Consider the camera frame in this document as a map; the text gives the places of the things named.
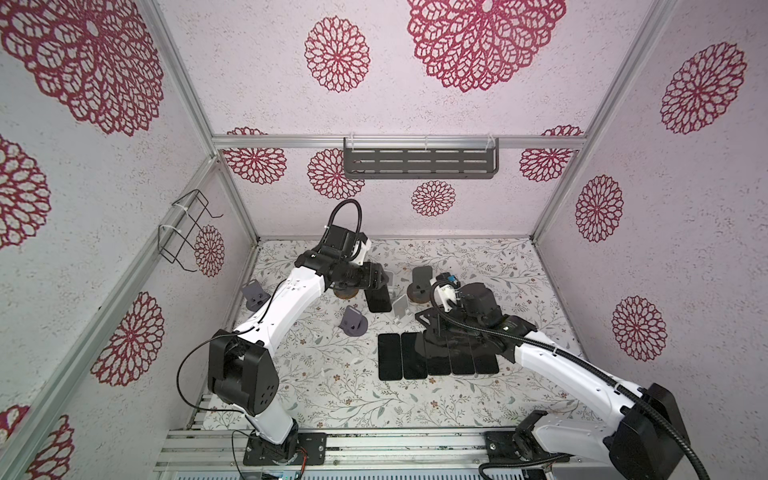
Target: red flower pattern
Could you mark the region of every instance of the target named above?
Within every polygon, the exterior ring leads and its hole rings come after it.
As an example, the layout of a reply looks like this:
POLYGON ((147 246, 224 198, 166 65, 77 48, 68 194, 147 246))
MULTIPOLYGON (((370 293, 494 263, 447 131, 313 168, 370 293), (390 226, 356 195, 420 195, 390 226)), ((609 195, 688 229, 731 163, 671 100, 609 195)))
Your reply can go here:
POLYGON ((591 242, 605 240, 619 226, 623 206, 617 181, 605 175, 593 178, 581 189, 576 202, 578 231, 591 242))
POLYGON ((366 38, 349 20, 327 17, 317 22, 304 47, 306 66, 330 91, 349 91, 368 73, 371 58, 366 38))
POLYGON ((131 0, 2 0, 0 32, 40 91, 75 119, 131 136, 159 115, 163 69, 131 0))
POLYGON ((430 180, 419 185, 411 196, 411 206, 425 217, 444 214, 453 206, 456 192, 446 182, 430 180))
POLYGON ((74 452, 72 435, 74 435, 74 429, 69 425, 69 415, 62 415, 58 420, 58 427, 48 435, 45 446, 27 468, 27 474, 30 476, 25 480, 64 478, 64 475, 69 472, 69 461, 74 452))
POLYGON ((408 0, 414 55, 444 87, 488 90, 528 67, 565 0, 408 0))
POLYGON ((157 300, 147 292, 139 293, 91 367, 91 373, 99 383, 112 386, 126 386, 138 380, 163 346, 164 323, 157 300))
MULTIPOLYGON (((266 135, 256 128, 238 127, 227 135, 266 135)), ((221 151, 235 174, 254 184, 277 182, 286 171, 282 148, 234 148, 221 151)))
POLYGON ((0 413, 0 447, 8 441, 16 426, 27 415, 28 406, 14 405, 0 413))
MULTIPOLYGON (((545 135, 581 135, 584 132, 573 125, 558 125, 544 132, 545 135)), ((528 148, 520 158, 523 176, 537 182, 560 177, 574 151, 568 148, 528 148)))
POLYGON ((725 113, 744 83, 744 52, 722 42, 689 58, 672 75, 661 99, 661 121, 683 135, 700 130, 725 113))
POLYGON ((338 148, 317 152, 306 170, 312 187, 328 198, 345 200, 365 186, 365 180, 351 180, 344 175, 344 153, 338 148))
POLYGON ((205 276, 216 276, 224 265, 224 240, 213 225, 206 225, 194 242, 194 259, 205 276))
POLYGON ((50 196, 35 159, 0 135, 0 249, 37 234, 51 211, 50 196))
POLYGON ((636 360, 653 360, 667 346, 667 324, 645 298, 628 296, 620 301, 611 323, 619 347, 636 360))

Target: zip tie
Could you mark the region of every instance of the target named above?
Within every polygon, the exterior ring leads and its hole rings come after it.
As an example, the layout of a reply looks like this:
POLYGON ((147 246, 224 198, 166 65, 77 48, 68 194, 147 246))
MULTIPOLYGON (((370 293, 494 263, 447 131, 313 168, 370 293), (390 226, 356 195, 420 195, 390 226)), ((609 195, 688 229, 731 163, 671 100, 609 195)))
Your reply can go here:
POLYGON ((176 227, 174 227, 173 225, 161 225, 161 227, 172 228, 172 229, 176 230, 176 233, 178 233, 179 235, 181 235, 181 230, 177 229, 177 228, 176 228, 176 227))

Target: enclosure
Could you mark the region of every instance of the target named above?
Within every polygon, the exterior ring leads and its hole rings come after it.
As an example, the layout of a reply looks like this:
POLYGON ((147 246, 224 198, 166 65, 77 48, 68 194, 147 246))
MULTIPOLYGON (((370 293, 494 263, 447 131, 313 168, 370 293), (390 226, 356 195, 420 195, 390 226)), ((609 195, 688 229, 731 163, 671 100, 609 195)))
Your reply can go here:
MULTIPOLYGON (((760 0, 0 0, 0 476, 260 472, 243 416, 176 390, 227 408, 205 349, 177 369, 353 198, 393 300, 418 266, 484 283, 571 353, 672 391, 712 478, 762 478, 766 22, 760 0), (371 148, 496 170, 348 176, 371 148)), ((422 329, 330 291, 291 326, 276 400, 329 435, 305 478, 474 475, 484 432, 597 418, 501 357, 380 380, 377 336, 422 329), (362 336, 338 328, 347 306, 362 336)))

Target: wire rack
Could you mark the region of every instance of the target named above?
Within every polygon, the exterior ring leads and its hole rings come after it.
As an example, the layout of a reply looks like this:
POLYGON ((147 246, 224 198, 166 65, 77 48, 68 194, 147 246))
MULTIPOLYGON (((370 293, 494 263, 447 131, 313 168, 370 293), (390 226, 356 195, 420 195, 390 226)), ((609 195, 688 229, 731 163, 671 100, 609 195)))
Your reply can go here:
POLYGON ((197 272, 197 270, 191 270, 186 268, 181 260, 179 259, 179 254, 181 253, 182 249, 184 248, 184 245, 189 245, 189 247, 194 250, 194 246, 189 241, 189 236, 192 234, 192 232, 195 230, 195 227, 197 227, 198 230, 202 231, 203 227, 200 226, 199 220, 200 217, 203 216, 203 213, 208 214, 211 218, 221 218, 223 217, 223 214, 221 215, 213 215, 210 210, 208 210, 208 204, 209 201, 206 198, 206 196, 198 189, 191 190, 188 193, 182 195, 178 200, 174 201, 172 205, 174 207, 178 207, 182 210, 184 210, 184 215, 174 224, 174 225, 158 225, 157 226, 157 252, 165 259, 168 260, 171 264, 178 263, 179 266, 186 270, 187 272, 197 272), (199 204, 202 206, 200 209, 200 212, 193 216, 190 214, 190 210, 193 210, 196 204, 199 204), (185 234, 179 226, 181 225, 181 222, 184 218, 189 218, 192 220, 192 225, 190 226, 189 231, 185 234), (170 235, 166 237, 165 241, 163 241, 163 234, 170 230, 170 235), (173 241, 173 239, 178 236, 181 238, 181 244, 176 249, 175 252, 169 250, 168 244, 173 241))

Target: white wall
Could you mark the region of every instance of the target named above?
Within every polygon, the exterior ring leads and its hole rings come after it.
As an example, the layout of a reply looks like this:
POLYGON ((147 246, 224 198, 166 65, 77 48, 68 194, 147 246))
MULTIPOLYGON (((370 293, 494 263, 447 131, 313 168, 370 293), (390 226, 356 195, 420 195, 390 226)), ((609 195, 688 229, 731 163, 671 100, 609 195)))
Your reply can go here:
POLYGON ((176 92, 132 137, 76 121, 0 51, 0 135, 36 159, 51 211, 0 248, 0 411, 28 405, 151 235, 204 153, 176 92))
MULTIPOLYGON (((465 2, 467 11, 457 17, 446 6, 458 3, 312 0, 289 7, 263 1, 160 1, 217 134, 495 135, 539 135, 561 125, 585 129, 650 1, 557 0, 519 14, 505 10, 508 2, 486 2, 489 12, 482 2, 465 2), (436 12, 438 18, 432 18, 436 12), (343 22, 323 20, 335 17, 343 22), (465 18, 470 22, 459 26, 465 18), (511 29, 511 24, 542 26, 511 29), (422 40, 417 32, 422 26, 442 30, 441 40, 422 40), (465 37, 454 37, 451 28, 465 37), (493 42, 462 47, 468 38, 489 35, 493 42), (529 41, 533 46, 521 47, 529 41), (422 58, 442 42, 451 45, 443 61, 422 58), (425 49, 426 44, 432 47, 425 49), (318 67, 323 54, 342 60, 318 67), (429 67, 469 60, 458 70, 429 67), (441 76, 451 71, 481 80, 452 83, 441 76), (329 89, 328 77, 344 88, 329 89)), ((246 163, 270 174, 246 172, 237 183, 259 232, 278 237, 320 235, 326 212, 351 196, 363 203, 367 218, 375 219, 366 228, 372 235, 528 235, 558 181, 526 178, 521 151, 504 150, 493 180, 446 182, 454 204, 425 217, 411 205, 423 181, 369 180, 362 190, 329 199, 318 194, 307 175, 317 151, 257 153, 271 155, 271 167, 253 158, 246 163)), ((238 161, 230 166, 241 173, 238 161)))
POLYGON ((767 19, 761 1, 681 2, 541 241, 590 360, 671 390, 712 478, 764 478, 768 468, 767 19), (722 42, 743 55, 708 50, 722 42), (665 121, 676 90, 702 100, 711 123, 665 121), (601 175, 621 190, 606 212, 622 213, 594 242, 578 228, 577 202, 601 175), (636 297, 656 313, 627 308, 636 297))
MULTIPOLYGON (((216 219, 206 214, 200 218, 201 225, 213 226, 220 233, 223 264, 213 276, 204 275, 202 270, 185 272, 179 265, 165 260, 157 265, 141 291, 155 298, 161 308, 162 343, 159 348, 135 343, 139 353, 134 354, 139 357, 154 352, 157 358, 148 371, 125 386, 101 382, 93 373, 81 382, 64 408, 74 429, 74 454, 65 480, 146 478, 154 467, 167 431, 183 429, 190 419, 192 409, 182 403, 176 392, 177 368, 192 348, 224 327, 227 309, 236 299, 250 251, 248 236, 227 199, 220 177, 214 177, 201 190, 210 201, 211 212, 223 214, 216 219)), ((184 232, 189 228, 190 222, 181 226, 184 232)), ((190 236, 192 244, 197 233, 194 229, 190 236)), ((182 249, 181 259, 186 268, 199 269, 191 248, 182 249)), ((184 364, 181 373, 182 391, 192 403, 197 401, 206 379, 207 352, 207 347, 198 350, 184 364)), ((103 356, 107 364, 119 358, 110 353, 111 350, 103 356)), ((127 360, 123 358, 118 362, 126 364, 127 360)))

